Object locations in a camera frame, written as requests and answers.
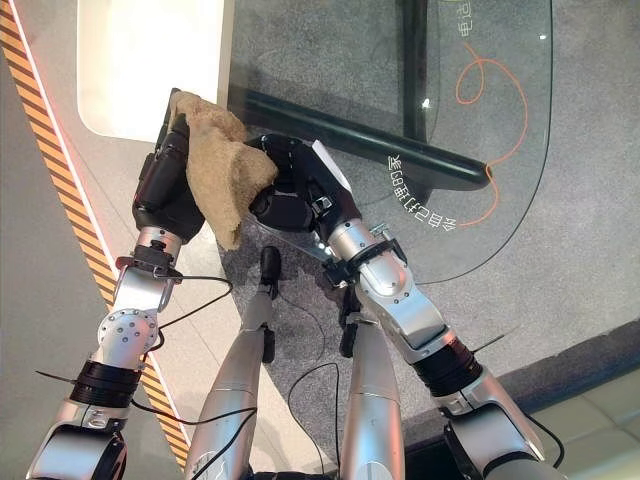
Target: glass table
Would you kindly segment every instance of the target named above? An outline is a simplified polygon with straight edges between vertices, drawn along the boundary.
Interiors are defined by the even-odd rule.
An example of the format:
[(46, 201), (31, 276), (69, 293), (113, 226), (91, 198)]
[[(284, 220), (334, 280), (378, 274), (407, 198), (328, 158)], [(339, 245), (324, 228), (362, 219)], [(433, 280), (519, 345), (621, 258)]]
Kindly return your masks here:
[(548, 0), (237, 0), (229, 109), (335, 149), (365, 220), (417, 282), (444, 281), (495, 255), (536, 193), (551, 33)]

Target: black metal bar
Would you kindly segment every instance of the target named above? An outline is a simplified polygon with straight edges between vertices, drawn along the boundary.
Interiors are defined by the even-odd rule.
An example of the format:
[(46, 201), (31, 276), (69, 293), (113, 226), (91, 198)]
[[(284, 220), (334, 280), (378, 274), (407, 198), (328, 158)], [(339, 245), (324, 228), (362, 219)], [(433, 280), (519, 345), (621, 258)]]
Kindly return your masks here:
[(476, 190), (489, 183), (484, 163), (477, 160), (253, 90), (230, 85), (228, 108), (244, 123), (305, 140), (318, 139), (385, 165), (389, 156), (400, 155), (404, 176), (425, 190)]
[(404, 136), (421, 141), (427, 130), (420, 101), (427, 91), (427, 6), (427, 0), (402, 2)]

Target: glass tabletop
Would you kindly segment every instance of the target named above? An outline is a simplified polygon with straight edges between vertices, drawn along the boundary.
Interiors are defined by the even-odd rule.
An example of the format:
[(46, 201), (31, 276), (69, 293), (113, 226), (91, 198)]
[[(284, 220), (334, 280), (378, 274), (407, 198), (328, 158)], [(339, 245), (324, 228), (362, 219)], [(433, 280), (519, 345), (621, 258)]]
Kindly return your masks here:
[(386, 223), (416, 281), (431, 283), (482, 265), (527, 212), (548, 145), (551, 38), (549, 0), (237, 0), (230, 91), (475, 161), (481, 181), (441, 188), (393, 142), (332, 150), (365, 221)]

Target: gray carpet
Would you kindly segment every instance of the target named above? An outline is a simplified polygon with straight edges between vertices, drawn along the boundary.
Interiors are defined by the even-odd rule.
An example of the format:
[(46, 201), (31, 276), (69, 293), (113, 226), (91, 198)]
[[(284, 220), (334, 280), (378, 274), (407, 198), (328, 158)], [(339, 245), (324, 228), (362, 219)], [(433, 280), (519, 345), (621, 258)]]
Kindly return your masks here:
[[(630, 322), (640, 312), (635, 292), (640, 280), (640, 227), (633, 221), (640, 214), (640, 181), (633, 153), (640, 133), (640, 92), (635, 81), (640, 71), (640, 34), (634, 29), (640, 8), (637, 2), (555, 2), (549, 132), (548, 3), (472, 3), (469, 42), (479, 55), (500, 60), (518, 77), (529, 106), (525, 142), (508, 163), (494, 169), (502, 194), (495, 214), (466, 230), (446, 234), (424, 226), (419, 230), (396, 199), (389, 197), (392, 187), (384, 166), (333, 153), (356, 198), (366, 205), (362, 208), (365, 218), (371, 224), (387, 222), (406, 248), (418, 280), (437, 282), (424, 287), (425, 292), (470, 347), (516, 327), (479, 353), (482, 362), (502, 375)], [(456, 37), (457, 11), (452, 12), (445, 2), (430, 4), (431, 11), (437, 6), (441, 42), (435, 54), (443, 67), (440, 88), (435, 90), (438, 117), (431, 141), (481, 160), (496, 158), (505, 145), (514, 144), (522, 128), (517, 90), (499, 67), (485, 65), (482, 100), (457, 105), (456, 77), (470, 55)], [(237, 2), (232, 80), (361, 123), (401, 131), (399, 10), (388, 2), (322, 2), (313, 8), (291, 1), (278, 5)], [(462, 85), (463, 97), (474, 95), (478, 80), (478, 71), (469, 74)], [(510, 242), (477, 270), (439, 282), (482, 264), (509, 239), (534, 194), (549, 138), (538, 193)], [(474, 218), (490, 204), (490, 193), (489, 188), (473, 193), (437, 191), (427, 207), (436, 212), (451, 208), (447, 211), (455, 211), (460, 219)], [(283, 293), (318, 319), (327, 338), (323, 359), (338, 361), (344, 374), (340, 392), (344, 401), (350, 362), (336, 353), (337, 292), (326, 289), (318, 263), (303, 253), (253, 225), (245, 226), (244, 238), (241, 250), (227, 253), (223, 260), (229, 278), (237, 284), (234, 294), (240, 310), (253, 291), (260, 248), (277, 245), (284, 254)], [(322, 335), (309, 313), (282, 300), (278, 310), (278, 350), (270, 373), (286, 394), (295, 378), (315, 364)], [(616, 343), (602, 348), (615, 352)], [(428, 412), (432, 404), (425, 389), (397, 354), (392, 355), (408, 441), (416, 441), (439, 427)], [(332, 375), (329, 370), (315, 374), (293, 395), (294, 409), (327, 452), (333, 441)], [(524, 378), (526, 373), (510, 383), (514, 395), (519, 382), (523, 391), (528, 388)], [(544, 379), (544, 374), (538, 372), (537, 378)]]

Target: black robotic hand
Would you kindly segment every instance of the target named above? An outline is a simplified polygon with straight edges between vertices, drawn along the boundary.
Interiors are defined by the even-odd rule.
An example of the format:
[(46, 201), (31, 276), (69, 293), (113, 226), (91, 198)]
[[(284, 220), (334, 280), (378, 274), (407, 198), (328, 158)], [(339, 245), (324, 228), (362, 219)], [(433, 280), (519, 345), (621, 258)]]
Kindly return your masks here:
[(187, 183), (189, 126), (178, 115), (169, 128), (169, 109), (153, 153), (140, 171), (133, 200), (136, 227), (165, 228), (188, 243), (202, 228), (204, 216)]
[(263, 150), (278, 167), (274, 184), (249, 207), (258, 221), (277, 230), (315, 230), (323, 241), (340, 224), (362, 218), (349, 183), (319, 142), (313, 147), (269, 134), (247, 142)]

